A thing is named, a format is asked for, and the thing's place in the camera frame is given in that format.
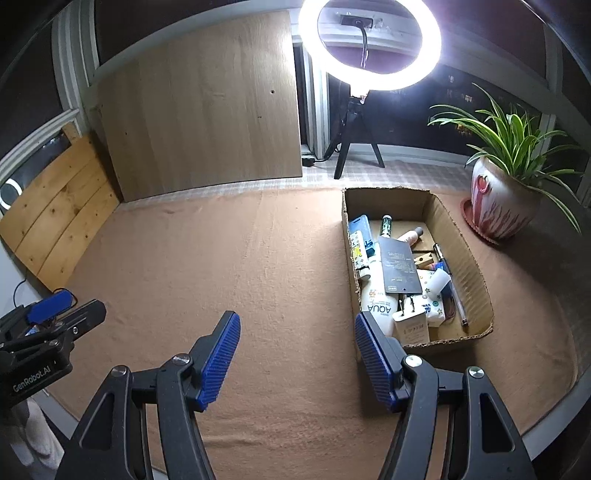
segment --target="wooden board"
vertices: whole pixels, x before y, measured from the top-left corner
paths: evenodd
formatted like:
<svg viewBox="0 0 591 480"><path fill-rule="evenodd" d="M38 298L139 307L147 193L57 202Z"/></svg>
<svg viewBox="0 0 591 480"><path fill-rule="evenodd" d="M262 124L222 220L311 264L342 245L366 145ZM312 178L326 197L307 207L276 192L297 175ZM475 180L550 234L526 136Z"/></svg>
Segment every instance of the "wooden board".
<svg viewBox="0 0 591 480"><path fill-rule="evenodd" d="M126 201L301 176L287 11L203 28L143 53L98 85Z"/></svg>
<svg viewBox="0 0 591 480"><path fill-rule="evenodd" d="M17 257L33 274L39 273L64 230L106 182L98 159L91 159L43 210L16 251Z"/></svg>
<svg viewBox="0 0 591 480"><path fill-rule="evenodd" d="M55 290L66 285L78 260L118 204L113 188L105 183L82 207L39 271L38 278L47 288Z"/></svg>
<svg viewBox="0 0 591 480"><path fill-rule="evenodd" d="M78 134L78 129L76 126L70 122L69 124L65 124L61 131L64 132L64 135L68 138L71 144L78 141L80 139L80 135Z"/></svg>
<svg viewBox="0 0 591 480"><path fill-rule="evenodd" d="M15 200L0 220L0 236L13 252L41 212L91 159L97 159L96 151L85 136L51 162Z"/></svg>

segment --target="black tripod leg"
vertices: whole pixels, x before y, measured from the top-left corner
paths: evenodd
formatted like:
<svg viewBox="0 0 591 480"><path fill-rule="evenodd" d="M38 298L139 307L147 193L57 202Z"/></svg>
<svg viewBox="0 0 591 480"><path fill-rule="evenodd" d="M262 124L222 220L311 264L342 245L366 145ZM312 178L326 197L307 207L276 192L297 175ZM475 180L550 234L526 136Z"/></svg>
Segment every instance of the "black tripod leg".
<svg viewBox="0 0 591 480"><path fill-rule="evenodd" d="M330 140L329 147L326 149L326 152L324 152L324 157L322 157L323 160L328 160L332 156L332 154L335 153L336 147L340 144L340 131L342 128L343 124L339 122L339 131Z"/></svg>
<svg viewBox="0 0 591 480"><path fill-rule="evenodd" d="M374 136L371 133L371 130L368 128L367 123L365 123L365 119L363 118L363 114L361 114L361 123L363 124L363 127L365 128L365 131L367 132L367 135L369 137L369 142L371 143L371 148L374 149L374 154L376 156L376 158L378 159L378 165L379 168L386 168L386 165L384 165L384 159L382 158L382 153L379 150L378 144L374 141Z"/></svg>
<svg viewBox="0 0 591 480"><path fill-rule="evenodd" d="M371 148L374 149L375 156L378 158L379 168L386 168L386 165L384 165L384 159L382 158L382 153L379 150L378 144L372 143Z"/></svg>
<svg viewBox="0 0 591 480"><path fill-rule="evenodd" d="M339 118L339 123L337 125L336 130L335 130L335 134L330 139L329 147L326 149L326 152L324 152L324 156L322 157L323 160L328 160L332 156L332 154L335 153L336 147L342 141L343 131L345 130L346 126L347 126L347 112L345 112L345 114L341 118Z"/></svg>
<svg viewBox="0 0 591 480"><path fill-rule="evenodd" d="M349 147L351 146L351 132L353 130L353 124L357 118L357 113L347 112L347 118L345 120L345 129L341 137L339 159L336 162L335 168L335 180L341 178L343 169L345 167L345 161L347 160L347 154L349 153Z"/></svg>

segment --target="red pot saucer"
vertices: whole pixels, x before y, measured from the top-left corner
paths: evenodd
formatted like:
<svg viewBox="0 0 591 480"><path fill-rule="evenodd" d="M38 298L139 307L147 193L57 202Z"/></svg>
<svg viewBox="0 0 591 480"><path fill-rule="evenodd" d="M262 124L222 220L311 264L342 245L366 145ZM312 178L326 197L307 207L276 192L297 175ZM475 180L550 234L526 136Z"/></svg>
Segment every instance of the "red pot saucer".
<svg viewBox="0 0 591 480"><path fill-rule="evenodd" d="M501 245L501 243L498 240L494 240L494 239L486 236L484 233L482 233L478 229L478 227L476 225L474 225L474 221L472 220L472 200L470 199L470 197L465 198L460 202L460 208L462 210L462 216L464 217L464 220L470 226L470 228L474 231L475 234L477 234L484 241L486 241L492 245L496 245L498 247Z"/></svg>

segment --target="pen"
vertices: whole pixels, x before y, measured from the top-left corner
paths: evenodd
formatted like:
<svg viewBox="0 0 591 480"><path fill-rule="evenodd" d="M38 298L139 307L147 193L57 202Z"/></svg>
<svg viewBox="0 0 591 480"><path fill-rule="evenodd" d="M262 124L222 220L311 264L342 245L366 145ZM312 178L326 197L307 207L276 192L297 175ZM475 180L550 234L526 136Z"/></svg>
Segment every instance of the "pen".
<svg viewBox="0 0 591 480"><path fill-rule="evenodd" d="M449 269L449 265L447 264L447 260L443 256L443 252L441 251L441 247L439 246L439 244L433 245L433 249L435 250L435 253L439 257L439 261L442 262L443 265L445 266L447 273L451 275L452 271ZM467 327L468 326L468 318L466 317L466 310L464 310L464 304L460 300L460 296L457 294L456 286L453 284L453 278L449 282L449 286L450 286L450 289L452 290L453 301L456 302L457 311L459 312L460 318L462 319L462 326Z"/></svg>

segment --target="ring light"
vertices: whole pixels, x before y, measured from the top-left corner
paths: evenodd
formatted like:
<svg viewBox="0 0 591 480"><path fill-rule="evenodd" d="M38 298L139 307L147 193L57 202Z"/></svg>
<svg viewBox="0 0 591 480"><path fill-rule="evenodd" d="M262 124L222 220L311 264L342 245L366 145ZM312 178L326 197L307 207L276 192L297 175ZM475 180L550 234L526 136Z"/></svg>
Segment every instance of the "ring light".
<svg viewBox="0 0 591 480"><path fill-rule="evenodd" d="M21 188L21 186L18 184L18 182L16 180L8 179L4 185L10 185L10 186L12 186L17 191L18 196L21 196L22 195L22 188ZM2 207L5 210L10 210L10 207L11 206L9 204L7 204L4 200L2 200L2 196L0 196L0 205L2 205Z"/></svg>
<svg viewBox="0 0 591 480"><path fill-rule="evenodd" d="M306 50L327 72L356 89L398 90L417 83L435 68L441 55L441 32L435 17L421 0L397 0L411 13L423 35L417 58L395 73L374 73L350 67L334 58L320 39L318 19L329 0L305 0L301 7L300 35Z"/></svg>

